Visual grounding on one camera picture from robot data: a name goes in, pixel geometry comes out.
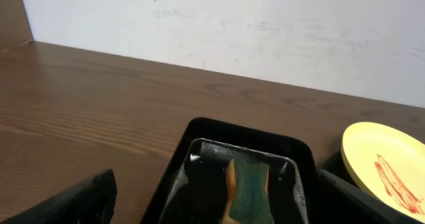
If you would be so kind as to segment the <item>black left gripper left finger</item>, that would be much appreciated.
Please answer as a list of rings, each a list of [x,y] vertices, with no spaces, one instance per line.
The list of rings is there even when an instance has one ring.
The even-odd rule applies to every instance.
[[[109,224],[114,216],[116,195],[114,173],[105,169],[2,224]]]

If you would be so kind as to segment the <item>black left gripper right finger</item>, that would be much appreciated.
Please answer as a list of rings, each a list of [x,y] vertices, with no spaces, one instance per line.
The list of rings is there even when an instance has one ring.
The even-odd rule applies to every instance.
[[[317,208],[328,223],[421,224],[366,194],[350,183],[321,169]]]

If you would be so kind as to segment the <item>green and orange sponge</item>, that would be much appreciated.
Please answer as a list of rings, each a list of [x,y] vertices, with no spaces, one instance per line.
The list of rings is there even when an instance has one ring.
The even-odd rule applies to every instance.
[[[229,162],[222,223],[274,223],[268,198],[269,170],[269,165],[263,162],[243,158]]]

